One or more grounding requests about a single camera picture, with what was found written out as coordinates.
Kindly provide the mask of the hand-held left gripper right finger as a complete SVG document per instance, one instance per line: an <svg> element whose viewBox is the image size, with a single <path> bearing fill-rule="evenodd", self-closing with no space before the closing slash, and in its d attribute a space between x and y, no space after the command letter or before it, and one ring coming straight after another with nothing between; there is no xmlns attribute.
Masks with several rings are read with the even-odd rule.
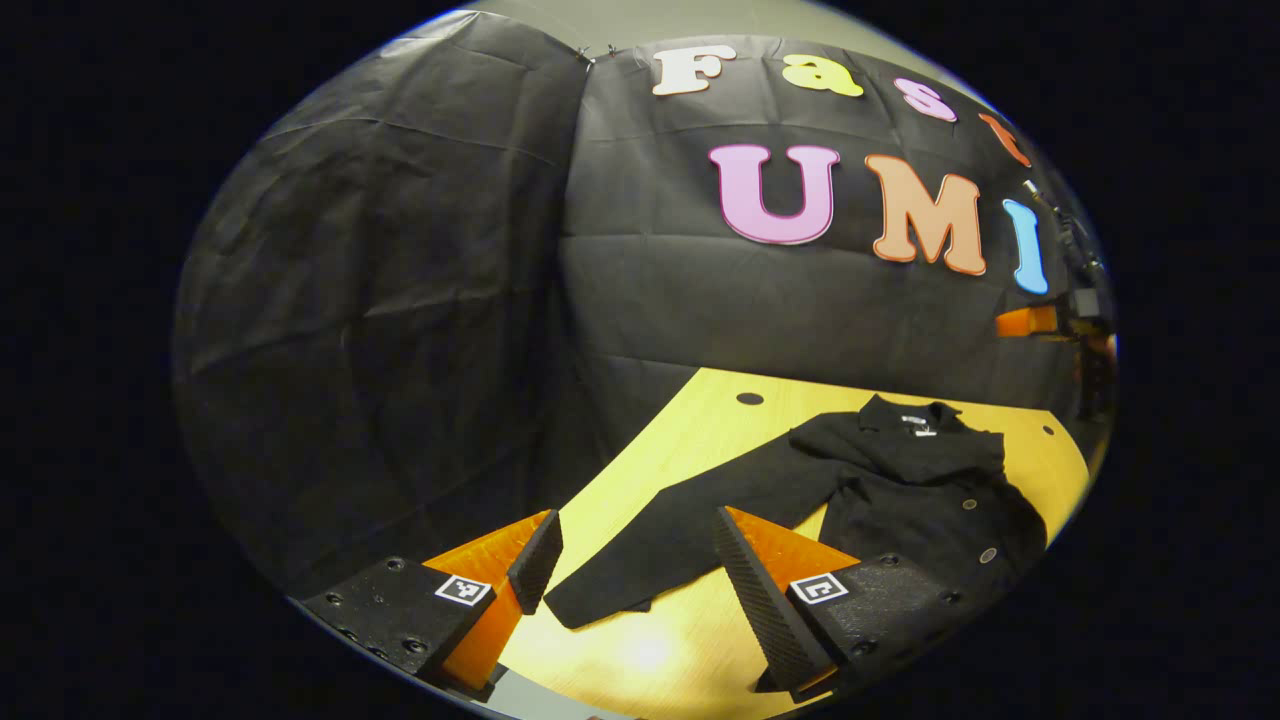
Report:
<svg viewBox="0 0 1280 720"><path fill-rule="evenodd" d="M765 661L767 691L855 694L961 628L977 606L896 552L860 560L722 506L713 542Z"/></svg>

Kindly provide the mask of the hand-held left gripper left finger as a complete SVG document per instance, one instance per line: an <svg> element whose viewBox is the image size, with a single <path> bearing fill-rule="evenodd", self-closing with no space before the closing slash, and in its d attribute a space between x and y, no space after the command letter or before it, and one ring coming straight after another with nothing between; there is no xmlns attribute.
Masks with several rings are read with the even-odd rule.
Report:
<svg viewBox="0 0 1280 720"><path fill-rule="evenodd" d="M562 548L558 512L547 510L429 560L387 556L302 605L401 671L486 700Z"/></svg>

